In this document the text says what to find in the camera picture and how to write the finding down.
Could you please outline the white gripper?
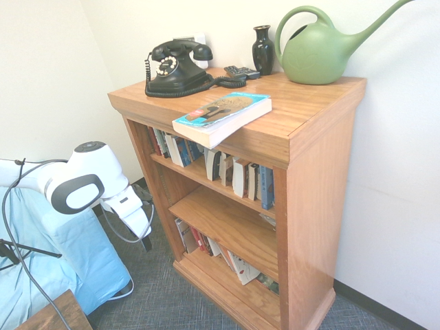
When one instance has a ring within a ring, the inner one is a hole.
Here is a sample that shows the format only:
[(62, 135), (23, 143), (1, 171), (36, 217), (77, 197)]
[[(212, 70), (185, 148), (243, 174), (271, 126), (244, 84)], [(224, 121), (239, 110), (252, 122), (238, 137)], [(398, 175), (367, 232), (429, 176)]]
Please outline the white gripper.
[(116, 214), (149, 252), (152, 215), (145, 213), (144, 204), (152, 206), (152, 196), (140, 186), (127, 186), (116, 196), (101, 199), (102, 209)]

